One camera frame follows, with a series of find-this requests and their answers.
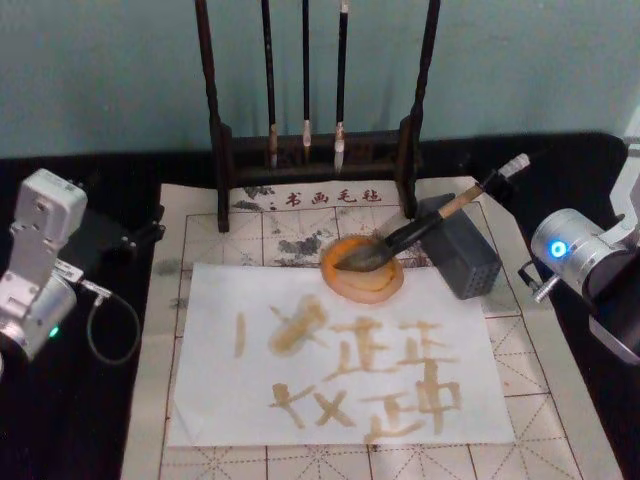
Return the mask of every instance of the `black table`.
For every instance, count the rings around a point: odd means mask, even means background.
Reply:
[[[525,238],[548,213],[564,207],[580,210],[603,227],[613,224],[608,196],[626,148],[607,135],[425,142],[425,165],[418,176],[455,176],[469,165],[482,171],[521,152],[540,154],[519,185],[517,198],[527,201],[509,206]],[[0,271],[11,248],[8,226],[19,182],[40,167],[82,179],[88,185],[89,208],[129,229],[150,218],[161,183],[215,186],[208,152],[0,160]],[[148,251],[129,265],[98,270],[92,280],[124,297],[142,318],[151,261]],[[84,336],[91,300],[81,296],[60,334],[31,366],[0,383],[0,478],[119,478],[137,359],[108,368],[91,356]],[[640,370],[620,363],[590,335],[587,310],[567,288],[558,288],[552,301],[621,469],[626,478],[640,478]],[[103,342],[128,341],[127,322],[118,314],[105,322],[96,327]]]

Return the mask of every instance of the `calligraphy paper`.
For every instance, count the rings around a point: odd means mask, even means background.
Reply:
[[[171,446],[507,443],[478,299],[435,268],[380,305],[317,269],[194,267]]]

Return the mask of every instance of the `calligraphy mat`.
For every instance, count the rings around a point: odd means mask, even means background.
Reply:
[[[416,194],[459,193],[472,181],[420,180]],[[164,185],[161,202],[167,231],[154,255],[123,479],[621,478],[551,304],[535,304],[517,277],[530,259],[518,227],[486,195],[465,211],[504,265],[481,305],[514,442],[170,447],[194,263],[315,267],[319,252],[335,239],[385,232],[402,220],[392,182],[236,189],[227,234],[217,231],[215,191]],[[430,265],[417,248],[401,261],[407,268]]]

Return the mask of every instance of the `calligraphy brush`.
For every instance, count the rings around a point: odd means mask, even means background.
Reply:
[[[309,0],[302,0],[302,70],[304,83],[304,130],[302,144],[304,159],[311,154],[311,119],[309,116]]]
[[[377,270],[389,262],[393,256],[411,247],[427,232],[440,225],[444,219],[456,213],[482,193],[493,194],[504,189],[508,185],[507,180],[528,167],[529,163],[528,155],[518,155],[497,172],[494,170],[482,183],[469,188],[437,211],[399,228],[384,239],[354,249],[336,263],[335,268],[352,272]]]
[[[269,155],[271,167],[278,166],[278,130],[276,128],[276,101],[273,86],[273,48],[271,46],[271,15],[269,0],[262,0],[262,32],[264,56],[267,66],[267,102],[269,104]]]
[[[344,161],[344,77],[347,62],[347,25],[349,23],[349,2],[340,0],[340,29],[338,31],[338,95],[336,100],[336,141],[333,164],[336,172],[342,170]]]

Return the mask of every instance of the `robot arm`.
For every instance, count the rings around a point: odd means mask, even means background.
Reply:
[[[591,307],[593,335],[626,363],[640,365],[640,145],[629,149],[610,200],[618,223],[607,231],[573,209],[542,221],[531,251],[553,276],[532,287],[542,301],[564,281]]]
[[[47,170],[22,183],[9,268],[0,279],[0,347],[17,347],[32,360],[75,306],[73,289],[53,272],[86,205],[81,189]]]

